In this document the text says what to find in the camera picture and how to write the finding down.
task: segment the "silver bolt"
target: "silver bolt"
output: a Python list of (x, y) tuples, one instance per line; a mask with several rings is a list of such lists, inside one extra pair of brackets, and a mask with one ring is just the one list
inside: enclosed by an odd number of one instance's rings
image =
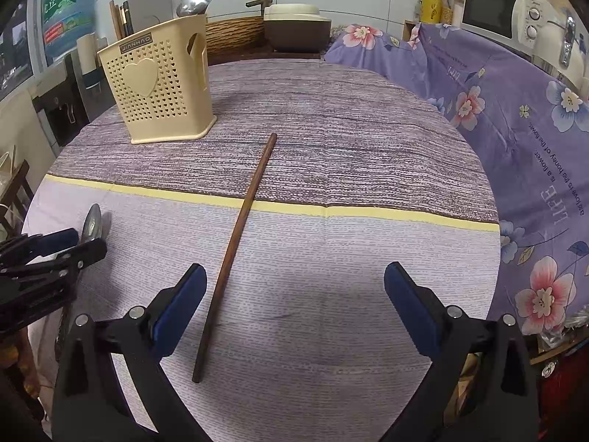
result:
[(88, 316), (86, 314), (80, 314), (78, 317), (76, 317), (75, 319), (75, 324), (78, 327), (82, 327), (84, 324), (86, 324), (88, 322)]
[(142, 318), (143, 314), (145, 314), (145, 308), (142, 306), (135, 306), (129, 311), (129, 317), (132, 319)]
[(503, 316), (503, 322), (508, 326), (515, 326), (515, 317), (513, 317), (511, 314), (505, 314)]
[(556, 363), (554, 361), (547, 363), (544, 366), (544, 369), (542, 369), (542, 377), (547, 379), (548, 377), (550, 377), (553, 374), (555, 369), (556, 369)]
[(446, 312), (453, 319), (461, 318), (462, 314), (463, 314), (462, 309), (459, 308), (458, 306), (448, 306), (448, 308), (446, 309)]

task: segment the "faucet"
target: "faucet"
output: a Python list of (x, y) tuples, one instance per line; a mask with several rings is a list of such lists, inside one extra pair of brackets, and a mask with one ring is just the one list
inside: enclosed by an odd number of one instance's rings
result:
[(253, 1), (247, 2), (246, 6), (248, 8), (250, 8), (252, 6), (260, 5), (261, 6), (261, 15), (264, 16), (264, 10), (272, 4), (272, 1), (273, 0), (253, 0)]
[(560, 50), (559, 63), (565, 68), (568, 68), (571, 63), (572, 45), (575, 42), (575, 18), (572, 14), (567, 13), (567, 21), (564, 25), (564, 38), (562, 40), (562, 48)]

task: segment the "white microwave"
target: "white microwave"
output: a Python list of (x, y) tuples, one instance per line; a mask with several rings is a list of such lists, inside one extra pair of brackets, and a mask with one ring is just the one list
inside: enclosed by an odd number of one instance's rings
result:
[(538, 31), (556, 17), (547, 0), (464, 0), (460, 28), (531, 56)]

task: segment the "brass faucet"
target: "brass faucet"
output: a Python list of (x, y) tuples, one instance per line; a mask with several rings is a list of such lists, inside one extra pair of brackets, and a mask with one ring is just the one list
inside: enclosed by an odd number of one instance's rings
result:
[(266, 8), (268, 8), (271, 4), (272, 4), (272, 0), (254, 0), (254, 1), (247, 2), (246, 6), (248, 8), (250, 8), (252, 6), (260, 5), (261, 6), (261, 15), (264, 16), (264, 10)]

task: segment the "tablecloth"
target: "tablecloth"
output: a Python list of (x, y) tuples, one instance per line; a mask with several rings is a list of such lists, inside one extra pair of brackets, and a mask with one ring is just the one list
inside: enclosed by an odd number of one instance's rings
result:
[[(131, 145), (109, 110), (57, 159), (26, 230), (81, 228), (100, 204), (108, 255), (85, 270), (75, 304), (94, 319), (146, 305), (192, 262), (204, 266), (207, 293), (162, 367), (216, 442), (378, 440), (430, 364), (388, 300), (385, 267), (398, 260), (444, 304), (487, 314), (500, 235), (481, 164), (436, 108), (372, 72), (317, 60), (209, 71), (219, 119), (205, 138)], [(214, 283), (273, 131), (195, 385)], [(54, 331), (51, 321), (32, 331), (49, 379)], [(149, 426), (124, 362), (115, 363)]]
[(427, 99), (481, 159), (500, 217), (489, 311), (552, 338), (589, 321), (589, 105), (511, 51), (448, 25), (409, 42), (349, 26), (325, 59), (373, 70)]

